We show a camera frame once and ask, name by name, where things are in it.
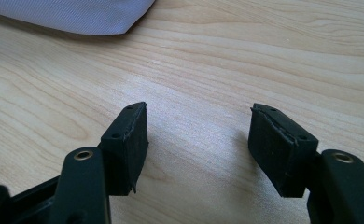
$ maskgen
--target wooden table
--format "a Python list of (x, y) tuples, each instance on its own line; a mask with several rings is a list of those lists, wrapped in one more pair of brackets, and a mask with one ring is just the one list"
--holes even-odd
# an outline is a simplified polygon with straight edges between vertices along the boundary
[(279, 108), (364, 160), (364, 0), (157, 0), (126, 35), (0, 16), (0, 184), (12, 195), (96, 146), (147, 102), (149, 149), (114, 223), (309, 223), (247, 149), (251, 112)]

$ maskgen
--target screw hole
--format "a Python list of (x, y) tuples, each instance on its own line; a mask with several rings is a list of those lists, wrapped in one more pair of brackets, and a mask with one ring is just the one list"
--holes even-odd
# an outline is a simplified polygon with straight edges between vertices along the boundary
[(114, 134), (112, 134), (112, 137), (113, 138), (120, 138), (120, 134), (119, 133), (114, 133)]
[(84, 161), (90, 157), (92, 157), (92, 151), (79, 151), (77, 154), (75, 154), (74, 159), (77, 161)]
[(348, 156), (344, 153), (340, 153), (340, 152), (333, 153), (333, 157), (334, 157), (334, 159), (336, 159), (336, 161), (340, 161), (340, 162), (344, 162), (344, 163), (353, 163), (354, 162), (353, 158), (351, 158), (350, 156)]

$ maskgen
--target black clamp jaw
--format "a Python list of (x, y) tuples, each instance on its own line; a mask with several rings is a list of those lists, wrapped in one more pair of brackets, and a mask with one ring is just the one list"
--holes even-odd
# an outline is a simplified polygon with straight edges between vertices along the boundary
[(147, 146), (147, 104), (129, 105), (98, 147), (65, 157), (60, 176), (14, 197), (0, 186), (0, 223), (111, 223), (108, 196), (136, 192)]
[(311, 223), (364, 223), (364, 163), (318, 140), (276, 108), (254, 104), (248, 148), (282, 197), (310, 190)]

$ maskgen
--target gray fabric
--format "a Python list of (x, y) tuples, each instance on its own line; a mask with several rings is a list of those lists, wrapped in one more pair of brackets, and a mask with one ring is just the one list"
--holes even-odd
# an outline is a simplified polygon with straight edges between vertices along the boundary
[(154, 0), (0, 0), (0, 15), (83, 35), (124, 34)]

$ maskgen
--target wood grain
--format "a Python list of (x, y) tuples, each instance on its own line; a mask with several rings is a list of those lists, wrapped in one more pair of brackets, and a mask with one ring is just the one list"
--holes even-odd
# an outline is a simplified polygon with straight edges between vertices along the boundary
[(146, 101), (150, 146), (114, 223), (309, 223), (247, 150), (251, 112), (278, 107), (364, 160), (364, 0), (157, 0), (126, 35), (0, 17), (0, 184), (12, 195), (96, 146)]

